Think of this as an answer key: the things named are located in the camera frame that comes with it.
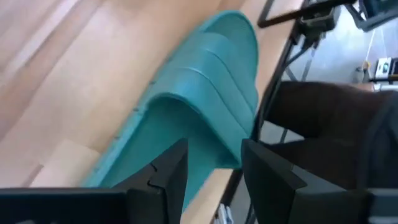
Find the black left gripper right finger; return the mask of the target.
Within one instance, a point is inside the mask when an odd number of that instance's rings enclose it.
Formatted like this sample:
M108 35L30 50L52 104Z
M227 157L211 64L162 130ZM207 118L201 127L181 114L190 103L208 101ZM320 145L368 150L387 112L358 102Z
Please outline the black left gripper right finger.
M397 223L396 189L345 190L250 139L241 159L259 223Z

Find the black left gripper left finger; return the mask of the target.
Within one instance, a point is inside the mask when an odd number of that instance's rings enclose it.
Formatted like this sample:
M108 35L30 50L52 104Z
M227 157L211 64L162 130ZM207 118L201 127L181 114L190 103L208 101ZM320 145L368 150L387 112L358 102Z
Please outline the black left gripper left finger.
M1 223L179 223L187 179L180 139L111 188L1 189Z

